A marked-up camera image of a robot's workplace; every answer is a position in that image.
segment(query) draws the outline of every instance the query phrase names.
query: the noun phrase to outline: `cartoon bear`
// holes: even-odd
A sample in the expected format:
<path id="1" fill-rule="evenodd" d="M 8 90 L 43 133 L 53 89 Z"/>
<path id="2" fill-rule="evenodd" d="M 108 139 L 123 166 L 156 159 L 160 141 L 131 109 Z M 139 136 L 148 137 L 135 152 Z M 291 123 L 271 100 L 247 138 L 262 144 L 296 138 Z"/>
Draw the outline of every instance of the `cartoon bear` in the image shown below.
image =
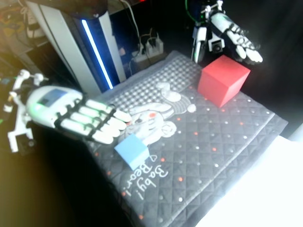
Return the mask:
<path id="1" fill-rule="evenodd" d="M 196 106 L 178 92 L 170 90 L 170 84 L 160 82 L 156 85 L 163 97 L 163 103 L 147 103 L 129 110 L 132 121 L 119 138 L 120 141 L 130 134 L 135 134 L 147 146 L 157 142 L 161 137 L 171 137 L 177 127 L 168 118 L 175 114 L 193 113 Z"/>

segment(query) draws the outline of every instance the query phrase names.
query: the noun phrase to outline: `red box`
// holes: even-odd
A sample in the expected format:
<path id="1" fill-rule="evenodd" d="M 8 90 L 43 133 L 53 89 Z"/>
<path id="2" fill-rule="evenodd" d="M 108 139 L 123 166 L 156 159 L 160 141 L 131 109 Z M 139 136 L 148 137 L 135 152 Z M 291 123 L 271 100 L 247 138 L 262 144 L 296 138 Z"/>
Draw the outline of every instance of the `red box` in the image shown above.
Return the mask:
<path id="1" fill-rule="evenodd" d="M 249 69 L 223 55 L 202 70 L 198 92 L 221 107 L 240 91 L 249 73 Z"/>

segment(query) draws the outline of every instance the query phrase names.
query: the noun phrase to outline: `light blue block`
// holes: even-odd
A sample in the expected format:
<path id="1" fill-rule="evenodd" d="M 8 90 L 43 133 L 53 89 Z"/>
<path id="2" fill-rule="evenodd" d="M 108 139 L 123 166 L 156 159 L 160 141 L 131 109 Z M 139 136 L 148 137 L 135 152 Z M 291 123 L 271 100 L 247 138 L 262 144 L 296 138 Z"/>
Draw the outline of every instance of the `light blue block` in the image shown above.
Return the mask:
<path id="1" fill-rule="evenodd" d="M 145 146 L 145 144 L 143 144 L 134 134 L 131 134 L 115 146 L 115 150 L 132 170 L 135 170 L 139 165 L 143 164 L 150 156 L 147 146 Z"/>

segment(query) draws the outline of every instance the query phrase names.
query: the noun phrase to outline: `glowing light strip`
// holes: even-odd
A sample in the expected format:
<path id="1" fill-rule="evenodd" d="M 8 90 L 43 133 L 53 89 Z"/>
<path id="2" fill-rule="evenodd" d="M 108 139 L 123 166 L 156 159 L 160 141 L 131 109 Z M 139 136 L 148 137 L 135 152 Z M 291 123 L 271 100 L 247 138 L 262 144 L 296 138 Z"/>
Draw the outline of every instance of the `glowing light strip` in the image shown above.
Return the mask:
<path id="1" fill-rule="evenodd" d="M 100 67 L 101 67 L 101 69 L 102 69 L 102 71 L 104 73 L 104 76 L 105 76 L 105 79 L 106 79 L 106 81 L 108 83 L 108 86 L 109 86 L 110 89 L 113 89 L 112 82 L 109 79 L 109 76 L 107 74 L 107 71 L 105 69 L 105 66 L 104 66 L 103 61 L 102 61 L 101 56 L 100 56 L 100 53 L 99 53 L 98 48 L 97 48 L 97 46 L 95 44 L 94 38 L 91 35 L 90 29 L 89 29 L 89 26 L 88 26 L 86 20 L 82 20 L 82 24 L 83 24 L 84 30 L 86 32 L 86 35 L 89 38 L 90 44 L 91 44 L 91 46 L 92 46 L 92 48 L 94 50 L 94 53 L 95 53 L 95 55 L 97 57 L 99 65 L 100 65 Z"/>

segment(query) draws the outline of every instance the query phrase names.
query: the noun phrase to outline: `checkered pattern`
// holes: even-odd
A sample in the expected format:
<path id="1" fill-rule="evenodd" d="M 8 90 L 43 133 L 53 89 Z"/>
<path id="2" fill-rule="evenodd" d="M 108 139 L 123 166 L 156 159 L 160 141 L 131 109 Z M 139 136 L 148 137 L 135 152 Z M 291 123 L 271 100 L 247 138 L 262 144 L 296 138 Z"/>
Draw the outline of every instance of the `checkered pattern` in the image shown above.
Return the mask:
<path id="1" fill-rule="evenodd" d="M 201 69 L 181 55 L 148 78 L 137 81 L 131 88 L 108 100 L 107 103 L 114 104 L 126 112 L 135 106 L 152 102 L 162 103 L 160 90 L 156 88 L 157 83 L 169 82 L 172 91 L 180 92 L 192 84 L 200 74 Z"/>
<path id="2" fill-rule="evenodd" d="M 274 139 L 285 126 L 285 121 L 241 92 L 223 108 L 217 108 L 196 90 L 201 68 L 180 54 L 171 55 L 170 61 L 161 65 L 118 90 L 108 102 L 124 111 L 147 102 L 161 102 L 155 85 L 169 82 L 172 90 L 196 105 L 195 113 L 168 119 L 177 127 L 175 135 L 149 146 L 150 155 L 158 158 L 147 159 L 146 165 L 161 165 L 167 176 L 151 177 L 156 187 L 150 185 L 145 191 L 140 191 L 136 181 L 127 188 L 134 172 L 115 152 L 115 144 L 89 143 L 100 167 L 147 227 L 183 225 L 216 189 L 241 172 L 247 160 L 266 148 L 262 141 Z"/>

